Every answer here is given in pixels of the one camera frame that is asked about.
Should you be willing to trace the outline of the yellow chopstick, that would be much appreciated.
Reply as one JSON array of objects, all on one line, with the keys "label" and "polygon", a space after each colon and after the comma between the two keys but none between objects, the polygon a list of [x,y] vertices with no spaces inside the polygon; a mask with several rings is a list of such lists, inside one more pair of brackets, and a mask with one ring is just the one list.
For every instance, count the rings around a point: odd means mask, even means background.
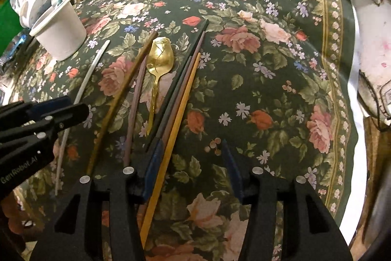
[{"label": "yellow chopstick", "polygon": [[148,206],[146,208],[146,213],[145,213],[144,220],[143,220],[141,230],[140,230],[140,236],[141,236],[141,242],[142,242],[143,248],[145,247],[148,233],[151,228],[154,212],[155,212],[155,209],[156,209],[156,206],[158,203],[158,199],[160,197],[160,193],[162,191],[162,186],[164,185],[166,171],[167,171],[168,165],[170,163],[172,151],[173,151],[173,148],[174,148],[174,145],[176,142],[176,138],[178,136],[178,132],[180,130],[180,125],[181,125],[182,118],[183,118],[183,115],[185,112],[185,108],[187,106],[187,101],[190,96],[190,91],[191,91],[191,88],[192,88],[192,85],[194,82],[194,78],[196,76],[195,74],[197,71],[197,67],[199,65],[200,56],[201,56],[200,53],[198,53],[196,55],[194,66],[192,67],[192,71],[190,73],[189,80],[187,81],[185,91],[183,93],[182,99],[181,99],[179,107],[178,107],[178,112],[176,114],[173,127],[170,131],[170,137],[169,137],[167,145],[164,149],[162,163],[161,163],[159,171],[158,171],[156,183],[155,183],[151,198],[148,202]]}]

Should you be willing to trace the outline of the brown wooden chopstick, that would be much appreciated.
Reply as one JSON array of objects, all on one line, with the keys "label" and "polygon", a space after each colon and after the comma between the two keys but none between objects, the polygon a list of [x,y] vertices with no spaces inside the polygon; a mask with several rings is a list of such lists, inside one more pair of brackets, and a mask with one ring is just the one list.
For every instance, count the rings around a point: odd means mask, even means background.
[{"label": "brown wooden chopstick", "polygon": [[111,126],[111,123],[113,122],[113,119],[115,117],[116,112],[118,112],[118,108],[122,105],[123,100],[127,96],[127,87],[130,84],[130,81],[135,77],[135,74],[137,73],[137,70],[140,68],[143,60],[147,56],[147,54],[150,52],[152,47],[153,40],[158,36],[158,33],[156,31],[151,32],[148,35],[148,38],[144,42],[143,47],[139,51],[132,67],[130,68],[129,72],[125,74],[125,78],[119,87],[119,91],[114,96],[113,101],[110,104],[110,108],[107,111],[107,114],[105,115],[102,124],[101,129],[98,133],[98,137],[96,139],[96,142],[94,143],[94,148],[91,153],[91,156],[89,158],[86,175],[91,176],[94,171],[94,166],[96,164],[96,161],[98,159],[98,155],[100,152],[100,149],[102,147],[104,137],[106,135],[106,132],[108,131],[108,128]]}]

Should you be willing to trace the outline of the mauve chopstick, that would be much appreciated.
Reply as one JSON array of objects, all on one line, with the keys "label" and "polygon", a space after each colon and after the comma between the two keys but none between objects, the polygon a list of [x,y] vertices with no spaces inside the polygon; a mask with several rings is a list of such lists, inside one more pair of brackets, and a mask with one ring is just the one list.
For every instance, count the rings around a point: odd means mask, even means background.
[{"label": "mauve chopstick", "polygon": [[146,70],[146,58],[142,61],[142,64],[139,68],[139,73],[136,78],[136,85],[135,85],[135,91],[132,98],[132,103],[130,106],[130,113],[128,116],[128,130],[127,130],[127,137],[125,140],[125,152],[123,156],[123,166],[126,167],[130,163],[130,153],[131,153],[131,147],[132,147],[132,137],[135,130],[135,121],[137,116],[137,108],[139,104],[139,99],[141,96],[142,91],[142,83],[143,78]]}]

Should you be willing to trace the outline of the gold spoon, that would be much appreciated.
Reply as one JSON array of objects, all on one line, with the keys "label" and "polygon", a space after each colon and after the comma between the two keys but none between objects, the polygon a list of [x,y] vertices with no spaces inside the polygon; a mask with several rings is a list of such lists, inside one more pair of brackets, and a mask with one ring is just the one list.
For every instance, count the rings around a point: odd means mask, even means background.
[{"label": "gold spoon", "polygon": [[170,39],[167,37],[157,37],[153,40],[151,50],[146,60],[146,69],[154,76],[154,84],[151,91],[150,111],[146,133],[149,135],[152,130],[156,99],[159,90],[159,80],[162,76],[171,71],[174,65],[174,53]]}]

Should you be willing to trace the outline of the brown-purple chopstick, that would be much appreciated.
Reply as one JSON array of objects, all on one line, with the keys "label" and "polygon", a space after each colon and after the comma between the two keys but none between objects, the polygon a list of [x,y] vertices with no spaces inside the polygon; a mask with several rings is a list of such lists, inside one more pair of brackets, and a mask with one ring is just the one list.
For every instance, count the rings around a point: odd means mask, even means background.
[{"label": "brown-purple chopstick", "polygon": [[184,78],[181,82],[181,85],[179,87],[179,92],[178,92],[178,95],[176,97],[176,101],[172,107],[172,112],[170,114],[170,116],[168,117],[168,121],[167,121],[167,124],[166,124],[166,128],[162,134],[162,142],[163,142],[163,145],[166,146],[167,143],[168,143],[168,139],[171,135],[171,130],[174,126],[174,122],[175,122],[175,118],[176,118],[176,115],[178,114],[178,110],[179,110],[179,107],[180,107],[180,103],[182,101],[182,97],[184,96],[184,92],[185,92],[185,87],[189,81],[189,78],[190,78],[190,74],[192,73],[192,68],[195,64],[195,61],[196,61],[196,56],[197,54],[199,53],[199,50],[201,48],[201,44],[204,40],[204,37],[205,37],[205,31],[202,32],[201,34],[201,37],[200,39],[198,40],[198,43],[197,43],[197,46],[196,46],[196,49],[194,51],[194,54],[192,55],[191,57],[191,60],[190,60],[190,63],[189,63],[189,66],[186,68],[186,71],[185,71],[185,75],[184,75]]}]

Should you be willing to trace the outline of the white ceramic utensil cup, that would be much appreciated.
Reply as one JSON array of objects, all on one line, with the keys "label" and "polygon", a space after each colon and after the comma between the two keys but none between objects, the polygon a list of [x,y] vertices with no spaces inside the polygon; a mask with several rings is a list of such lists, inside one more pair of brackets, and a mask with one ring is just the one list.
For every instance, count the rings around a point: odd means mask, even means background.
[{"label": "white ceramic utensil cup", "polygon": [[35,37],[43,48],[57,61],[72,56],[86,39],[87,32],[71,0],[45,11],[34,23],[29,35]]}]

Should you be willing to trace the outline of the green box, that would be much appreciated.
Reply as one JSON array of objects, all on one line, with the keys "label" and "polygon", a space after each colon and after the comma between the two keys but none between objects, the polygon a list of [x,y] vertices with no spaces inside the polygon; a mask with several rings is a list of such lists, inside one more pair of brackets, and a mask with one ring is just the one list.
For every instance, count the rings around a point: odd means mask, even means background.
[{"label": "green box", "polygon": [[12,9],[9,0],[1,0],[0,7],[0,54],[3,54],[12,39],[20,33],[19,15]]}]

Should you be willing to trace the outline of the floral green table mat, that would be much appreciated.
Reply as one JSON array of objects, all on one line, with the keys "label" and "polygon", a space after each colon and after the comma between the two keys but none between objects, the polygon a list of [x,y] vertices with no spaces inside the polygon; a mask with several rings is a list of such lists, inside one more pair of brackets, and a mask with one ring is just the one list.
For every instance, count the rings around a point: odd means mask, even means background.
[{"label": "floral green table mat", "polygon": [[75,97],[86,86],[87,119],[65,149],[17,188],[38,223],[87,170],[114,96],[149,33],[168,37],[174,67],[159,82],[156,113],[180,76],[196,38],[199,65],[146,241],[148,260],[236,260],[250,209],[234,197],[222,140],[252,165],[303,178],[340,222],[351,192],[357,132],[348,98],[355,19],[350,0],[76,0],[87,31],[63,62],[39,48],[13,100]]}]

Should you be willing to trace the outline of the white rice cooker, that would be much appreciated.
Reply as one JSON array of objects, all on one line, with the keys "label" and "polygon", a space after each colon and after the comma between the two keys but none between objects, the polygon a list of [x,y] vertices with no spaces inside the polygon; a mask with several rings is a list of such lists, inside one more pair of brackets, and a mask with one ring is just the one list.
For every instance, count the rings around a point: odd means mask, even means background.
[{"label": "white rice cooker", "polygon": [[351,0],[361,41],[358,96],[367,113],[390,120],[390,0]]}]

